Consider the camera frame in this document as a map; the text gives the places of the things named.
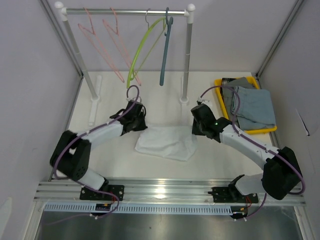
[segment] yellow bin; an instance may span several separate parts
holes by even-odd
[[[256,89],[259,89],[259,86],[258,86],[258,83],[256,81],[256,79],[253,77],[253,76],[247,76],[245,77],[247,79],[247,81],[250,83],[250,84],[253,84],[254,87]],[[215,86],[220,86],[222,83],[222,79],[216,79],[214,80],[214,85]],[[215,93],[218,97],[218,100],[219,100],[219,103],[220,103],[220,107],[221,107],[221,110],[222,110],[222,113],[223,113],[223,116],[226,118],[226,119],[229,119],[229,116],[227,114],[227,110],[226,110],[226,106],[225,106],[225,103],[223,101],[223,98],[222,98],[222,95],[221,95],[221,92],[220,92],[220,87],[217,87],[215,88]],[[273,128],[263,128],[263,129],[256,129],[256,130],[246,130],[245,132],[247,134],[266,134],[266,133],[270,133],[270,132],[274,132],[275,130],[277,130],[277,126],[273,127]]]

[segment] white towel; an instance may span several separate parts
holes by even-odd
[[[149,126],[135,145],[139,153],[179,161],[188,161],[196,149],[191,126]]]

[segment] white wall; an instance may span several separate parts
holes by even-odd
[[[38,1],[2,1],[0,32],[0,206],[13,198],[2,239],[19,240],[79,80]]]
[[[316,239],[320,238],[319,23],[320,1],[306,1],[261,79],[271,91],[281,143],[294,150],[306,181],[304,196]]]
[[[52,6],[56,0],[49,0]],[[191,71],[233,71],[256,73],[267,55],[274,39],[279,33],[296,0],[62,0],[70,8],[122,8],[122,9],[156,9],[183,10],[189,3],[196,7],[191,43]],[[104,16],[114,23],[114,17]],[[148,17],[153,23],[158,17]],[[70,16],[80,51],[89,70],[110,70],[103,59],[91,47],[89,41],[78,28],[78,23],[89,27],[86,15]],[[102,25],[101,16],[93,16],[96,31],[107,50],[115,58],[120,70],[127,70],[107,31]],[[129,48],[131,57],[147,31],[144,16],[119,16],[120,33]],[[159,35],[157,28],[145,45],[144,56]],[[181,71],[184,67],[186,41],[186,19],[175,17],[167,70]],[[149,56],[143,70],[159,70],[163,59],[165,36],[161,38],[155,50]]]

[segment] gray cloth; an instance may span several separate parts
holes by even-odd
[[[245,77],[241,77],[236,80],[233,80],[228,84],[226,84],[225,86],[232,87],[232,88],[236,86],[241,86],[247,89],[255,88],[251,83],[248,82],[248,80]],[[224,88],[222,91],[222,95],[223,95],[223,102],[225,105],[226,113],[228,114],[229,120],[232,120],[234,115],[231,111],[231,108],[232,108],[234,93],[231,90]]]
[[[235,91],[240,97],[240,107],[236,114],[242,130],[270,129],[276,125],[274,108],[270,92],[265,89],[246,89],[236,86]],[[238,99],[234,94],[231,112],[235,114]]]

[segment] clothes rack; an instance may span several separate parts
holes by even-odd
[[[88,84],[90,89],[92,99],[97,100],[99,97],[95,91],[91,78],[88,74],[88,70],[86,68],[83,57],[80,53],[77,41],[72,32],[71,26],[68,21],[68,15],[84,15],[87,14],[86,11],[82,8],[67,8],[64,7],[62,2],[57,1],[55,3],[55,8],[58,9],[61,20],[63,21],[63,25],[66,29],[67,35],[70,39],[71,45],[75,52],[77,61],[81,67],[81,71],[83,77]],[[180,98],[180,102],[185,104],[188,103],[187,91],[188,91],[188,80],[189,80],[189,63],[190,63],[190,49],[191,49],[191,37],[192,37],[192,26],[194,22],[194,12],[195,5],[189,4],[185,10],[132,10],[132,9],[114,9],[114,12],[117,15],[137,15],[137,16],[145,16],[146,14],[152,16],[165,16],[166,12],[168,16],[172,17],[185,17],[187,28],[186,28],[186,46],[185,46],[185,58],[184,58],[184,72],[183,72],[183,83],[182,83],[182,94]],[[87,8],[91,15],[111,15],[114,12],[111,9],[99,9],[99,8]]]

